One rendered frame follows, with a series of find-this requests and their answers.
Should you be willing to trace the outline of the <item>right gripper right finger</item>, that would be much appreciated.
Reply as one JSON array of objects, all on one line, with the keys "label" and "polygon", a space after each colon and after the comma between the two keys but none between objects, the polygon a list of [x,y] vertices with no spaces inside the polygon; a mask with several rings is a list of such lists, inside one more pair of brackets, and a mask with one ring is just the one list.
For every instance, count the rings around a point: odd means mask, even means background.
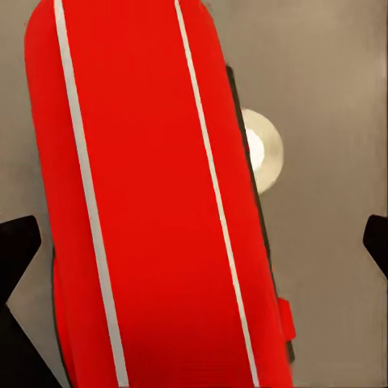
[{"label": "right gripper right finger", "polygon": [[388,280],[388,218],[370,215],[365,225],[364,246]]}]

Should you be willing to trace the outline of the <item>radio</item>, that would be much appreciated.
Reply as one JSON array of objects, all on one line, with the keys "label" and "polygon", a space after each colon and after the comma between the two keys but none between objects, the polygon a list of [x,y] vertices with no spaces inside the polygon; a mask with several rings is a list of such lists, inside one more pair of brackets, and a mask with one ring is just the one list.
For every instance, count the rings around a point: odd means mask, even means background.
[{"label": "radio", "polygon": [[24,62],[70,388],[293,388],[233,68],[200,0],[42,0]]}]

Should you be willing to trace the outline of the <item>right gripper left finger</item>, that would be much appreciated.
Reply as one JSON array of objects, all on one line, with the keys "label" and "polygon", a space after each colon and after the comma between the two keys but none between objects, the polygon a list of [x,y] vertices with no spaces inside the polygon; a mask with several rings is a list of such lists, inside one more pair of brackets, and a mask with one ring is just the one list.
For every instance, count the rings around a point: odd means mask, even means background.
[{"label": "right gripper left finger", "polygon": [[0,224],[0,310],[40,245],[40,230],[33,215]]}]

